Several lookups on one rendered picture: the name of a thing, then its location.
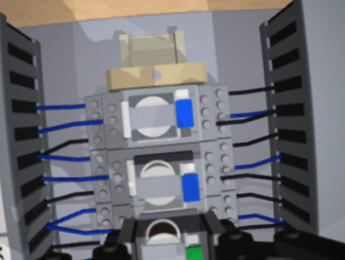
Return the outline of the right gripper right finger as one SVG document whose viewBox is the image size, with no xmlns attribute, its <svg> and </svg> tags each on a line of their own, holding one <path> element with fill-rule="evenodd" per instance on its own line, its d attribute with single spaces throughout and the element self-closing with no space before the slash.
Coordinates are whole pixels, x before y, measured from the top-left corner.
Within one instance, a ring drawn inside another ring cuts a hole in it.
<svg viewBox="0 0 345 260">
<path fill-rule="evenodd" d="M 200 216 L 209 260 L 345 260 L 345 243 L 339 241 L 288 229 L 275 233 L 273 244 L 255 244 L 250 233 L 237 231 L 231 220 L 218 219 L 214 211 Z"/>
</svg>

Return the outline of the grey relay panel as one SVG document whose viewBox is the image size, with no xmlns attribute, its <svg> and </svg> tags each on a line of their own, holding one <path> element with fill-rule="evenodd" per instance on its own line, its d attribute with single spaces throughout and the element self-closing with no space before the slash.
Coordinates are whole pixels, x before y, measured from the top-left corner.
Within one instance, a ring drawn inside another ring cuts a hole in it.
<svg viewBox="0 0 345 260">
<path fill-rule="evenodd" d="M 123 90 L 189 84 L 202 140 L 128 147 Z M 186 150 L 207 210 L 255 244 L 345 243 L 345 0 L 20 28 L 0 12 L 0 260 L 91 260 L 135 217 L 133 157 Z"/>
</svg>

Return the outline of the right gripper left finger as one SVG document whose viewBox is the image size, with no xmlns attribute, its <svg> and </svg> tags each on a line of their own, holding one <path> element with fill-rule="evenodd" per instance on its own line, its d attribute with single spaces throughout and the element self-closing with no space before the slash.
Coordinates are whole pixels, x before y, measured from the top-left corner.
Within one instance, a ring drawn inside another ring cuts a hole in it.
<svg viewBox="0 0 345 260">
<path fill-rule="evenodd" d="M 93 249 L 91 260 L 139 260 L 136 242 L 138 223 L 136 218 L 124 218 L 121 229 L 110 231 L 104 244 Z M 52 252 L 36 260 L 73 259 L 71 254 Z"/>
</svg>

